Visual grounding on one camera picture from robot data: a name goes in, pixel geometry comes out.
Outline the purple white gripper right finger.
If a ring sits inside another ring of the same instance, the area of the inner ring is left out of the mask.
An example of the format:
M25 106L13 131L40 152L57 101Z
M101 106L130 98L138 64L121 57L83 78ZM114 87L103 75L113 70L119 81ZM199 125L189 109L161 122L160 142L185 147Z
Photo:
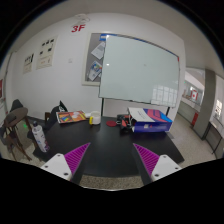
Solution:
M143 166L152 181L157 181L181 170L181 167L168 155L157 155L151 150L136 143L134 143L133 146L135 147Z

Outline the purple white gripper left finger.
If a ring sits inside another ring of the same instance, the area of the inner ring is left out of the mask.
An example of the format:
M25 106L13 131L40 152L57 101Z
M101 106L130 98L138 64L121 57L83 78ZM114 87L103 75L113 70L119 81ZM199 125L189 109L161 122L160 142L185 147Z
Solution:
M57 153L42 166L42 169L68 181L80 181L84 171L82 160L89 146L90 143L86 143L65 155Z

